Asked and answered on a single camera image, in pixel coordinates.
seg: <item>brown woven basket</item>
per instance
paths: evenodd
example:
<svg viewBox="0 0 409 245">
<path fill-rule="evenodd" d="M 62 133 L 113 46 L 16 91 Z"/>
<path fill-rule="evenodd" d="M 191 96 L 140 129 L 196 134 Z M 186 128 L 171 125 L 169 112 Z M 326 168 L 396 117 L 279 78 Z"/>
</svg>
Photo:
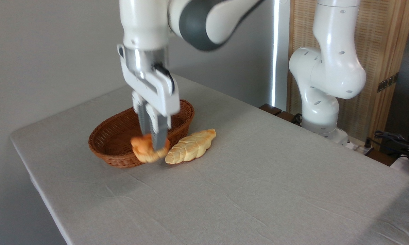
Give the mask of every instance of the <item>brown woven basket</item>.
<svg viewBox="0 0 409 245">
<path fill-rule="evenodd" d="M 188 134 L 189 124 L 194 117 L 194 108 L 180 101 L 180 112 L 171 117 L 171 129 L 168 131 L 170 148 Z M 88 139 L 91 151 L 111 166 L 124 168 L 141 165 L 132 151 L 130 139 L 142 135 L 138 115 L 133 107 L 122 111 L 97 126 Z"/>
</svg>

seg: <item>light strip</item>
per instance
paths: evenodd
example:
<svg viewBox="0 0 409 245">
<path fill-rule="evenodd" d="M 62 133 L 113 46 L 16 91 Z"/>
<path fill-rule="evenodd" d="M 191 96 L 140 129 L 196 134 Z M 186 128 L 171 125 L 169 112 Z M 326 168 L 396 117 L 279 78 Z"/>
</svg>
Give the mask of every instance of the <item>light strip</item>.
<svg viewBox="0 0 409 245">
<path fill-rule="evenodd" d="M 272 89 L 271 89 L 271 105 L 275 107 L 276 100 L 276 70 L 277 70 L 277 46 L 278 46 L 278 13 L 279 0 L 274 0 L 274 43 L 272 56 Z"/>
</svg>

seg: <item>white tablecloth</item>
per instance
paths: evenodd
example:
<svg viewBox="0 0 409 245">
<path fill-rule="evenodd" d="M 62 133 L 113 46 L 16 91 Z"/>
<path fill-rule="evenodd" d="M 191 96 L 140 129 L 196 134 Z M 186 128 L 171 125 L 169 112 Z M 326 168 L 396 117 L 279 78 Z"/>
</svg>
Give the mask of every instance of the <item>white tablecloth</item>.
<svg viewBox="0 0 409 245">
<path fill-rule="evenodd" d="M 205 155 L 118 169 L 88 148 L 124 87 L 12 134 L 69 244 L 409 244 L 409 176 L 175 76 Z"/>
</svg>

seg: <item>bread roll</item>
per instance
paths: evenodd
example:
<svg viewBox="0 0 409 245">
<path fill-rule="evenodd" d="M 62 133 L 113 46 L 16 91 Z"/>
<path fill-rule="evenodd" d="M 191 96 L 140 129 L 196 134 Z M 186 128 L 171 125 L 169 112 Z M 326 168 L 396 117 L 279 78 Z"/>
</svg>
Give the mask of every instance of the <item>bread roll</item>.
<svg viewBox="0 0 409 245">
<path fill-rule="evenodd" d="M 182 138 L 165 157 L 168 164 L 189 162 L 201 157 L 209 149 L 212 140 L 217 136 L 214 129 L 195 132 L 192 135 Z"/>
<path fill-rule="evenodd" d="M 155 152 L 153 150 L 151 134 L 133 137 L 130 143 L 132 144 L 133 153 L 141 163 L 153 163 L 159 158 L 166 156 L 170 147 L 170 141 L 167 139 L 165 146 Z"/>
</svg>

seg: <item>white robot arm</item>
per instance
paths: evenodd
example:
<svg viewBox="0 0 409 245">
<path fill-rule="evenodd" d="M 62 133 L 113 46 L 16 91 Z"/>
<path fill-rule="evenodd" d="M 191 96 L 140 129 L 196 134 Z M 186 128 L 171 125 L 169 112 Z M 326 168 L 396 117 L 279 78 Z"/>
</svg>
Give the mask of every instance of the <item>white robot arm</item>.
<svg viewBox="0 0 409 245">
<path fill-rule="evenodd" d="M 354 44 L 359 5 L 360 0 L 318 0 L 313 34 L 321 48 L 299 48 L 289 62 L 301 93 L 302 127 L 341 145 L 348 137 L 337 128 L 336 97 L 355 97 L 366 81 Z"/>
<path fill-rule="evenodd" d="M 118 53 L 142 134 L 161 149 L 180 109 L 175 79 L 165 68 L 172 30 L 195 48 L 222 46 L 237 25 L 263 0 L 120 0 L 124 28 Z"/>
<path fill-rule="evenodd" d="M 176 81 L 165 68 L 170 32 L 199 50 L 215 50 L 264 0 L 119 1 L 124 39 L 118 52 L 124 79 L 133 89 L 142 133 L 151 133 L 154 149 L 160 149 L 171 115 L 180 109 Z M 366 79 L 354 45 L 359 3 L 318 0 L 313 33 L 321 49 L 299 48 L 290 59 L 303 102 L 302 125 L 324 137 L 341 138 L 334 96 L 353 98 Z"/>
</svg>

